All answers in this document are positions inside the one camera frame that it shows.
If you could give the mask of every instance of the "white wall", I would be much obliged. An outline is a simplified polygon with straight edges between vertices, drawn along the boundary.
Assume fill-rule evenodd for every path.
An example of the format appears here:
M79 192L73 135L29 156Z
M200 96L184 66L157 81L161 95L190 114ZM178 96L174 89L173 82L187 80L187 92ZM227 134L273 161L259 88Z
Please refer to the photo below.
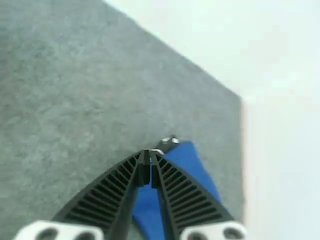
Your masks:
M318 0L105 1L241 96L319 56Z
M319 238L319 91L295 83L244 106L245 224L257 240Z
M318 239L320 1L105 1L244 99L255 239Z

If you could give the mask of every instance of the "blue object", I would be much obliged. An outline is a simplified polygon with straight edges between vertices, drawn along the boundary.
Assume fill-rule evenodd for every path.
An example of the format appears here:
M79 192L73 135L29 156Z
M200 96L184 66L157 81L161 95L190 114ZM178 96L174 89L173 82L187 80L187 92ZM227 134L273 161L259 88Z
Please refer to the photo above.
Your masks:
M217 188L205 171L192 142L180 143L164 157L189 173L220 201ZM139 189L132 217L148 240L165 240L158 194L156 189L151 188L151 184Z

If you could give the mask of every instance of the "blue cloth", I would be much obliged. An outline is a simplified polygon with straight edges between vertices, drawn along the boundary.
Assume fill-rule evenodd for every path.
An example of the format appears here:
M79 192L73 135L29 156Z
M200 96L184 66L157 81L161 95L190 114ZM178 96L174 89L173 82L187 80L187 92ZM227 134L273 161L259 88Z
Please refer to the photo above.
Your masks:
M164 157L193 176L209 193L220 201L216 186L205 171L192 142L180 143ZM132 217L146 236L146 239L165 240L157 190L152 189L151 184L139 189Z

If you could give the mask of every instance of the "carpet floor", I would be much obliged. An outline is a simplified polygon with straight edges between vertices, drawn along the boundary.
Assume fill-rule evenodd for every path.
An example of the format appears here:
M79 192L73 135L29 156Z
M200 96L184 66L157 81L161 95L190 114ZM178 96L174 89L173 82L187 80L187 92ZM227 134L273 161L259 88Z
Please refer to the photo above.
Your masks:
M242 219L236 94L100 0L0 6L0 239L171 133L195 143Z

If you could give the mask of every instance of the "white floor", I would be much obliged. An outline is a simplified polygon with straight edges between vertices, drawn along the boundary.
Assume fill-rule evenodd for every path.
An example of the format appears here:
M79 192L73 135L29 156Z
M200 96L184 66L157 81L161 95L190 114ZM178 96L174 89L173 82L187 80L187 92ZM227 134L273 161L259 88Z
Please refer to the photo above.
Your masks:
M242 96L244 221L254 239L315 239L320 2L107 2Z

